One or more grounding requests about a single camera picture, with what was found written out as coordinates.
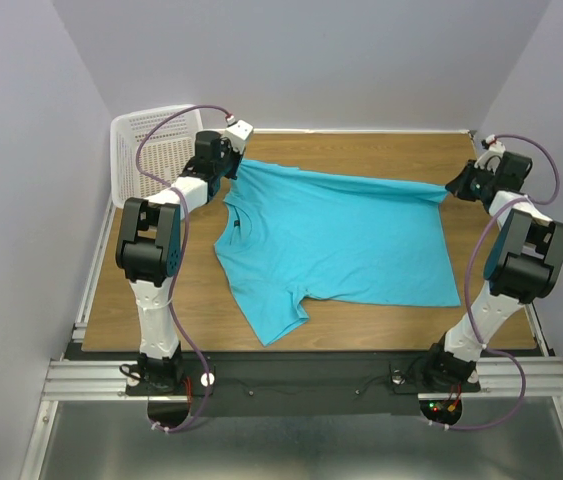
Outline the turquoise t-shirt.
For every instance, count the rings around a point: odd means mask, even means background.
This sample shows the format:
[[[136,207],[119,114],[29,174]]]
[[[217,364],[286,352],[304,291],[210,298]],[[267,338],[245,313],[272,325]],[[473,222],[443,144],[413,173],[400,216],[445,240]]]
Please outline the turquoise t-shirt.
[[[241,163],[215,253],[258,340],[309,316],[307,298],[457,307],[435,184]]]

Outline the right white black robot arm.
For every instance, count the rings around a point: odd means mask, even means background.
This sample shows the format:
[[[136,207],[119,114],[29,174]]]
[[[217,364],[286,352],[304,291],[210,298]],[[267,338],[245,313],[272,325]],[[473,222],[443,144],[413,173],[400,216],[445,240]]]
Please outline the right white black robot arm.
[[[480,202],[499,228],[483,270],[484,284],[466,301],[459,323],[433,344],[421,378],[433,391],[476,382],[476,363],[503,323],[554,289],[563,266],[563,223],[522,193],[532,160],[491,147],[470,160],[446,190]]]

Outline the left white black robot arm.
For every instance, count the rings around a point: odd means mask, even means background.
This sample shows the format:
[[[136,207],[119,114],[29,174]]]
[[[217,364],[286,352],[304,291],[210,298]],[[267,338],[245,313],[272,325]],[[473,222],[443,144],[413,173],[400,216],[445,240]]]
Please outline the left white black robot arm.
[[[251,126],[241,121],[223,133],[198,132],[194,155],[176,180],[124,204],[115,260],[135,296],[141,333],[137,361],[120,366],[128,395],[172,395],[189,384],[171,312],[183,258],[181,222],[215,197],[222,179],[236,177],[251,135]]]

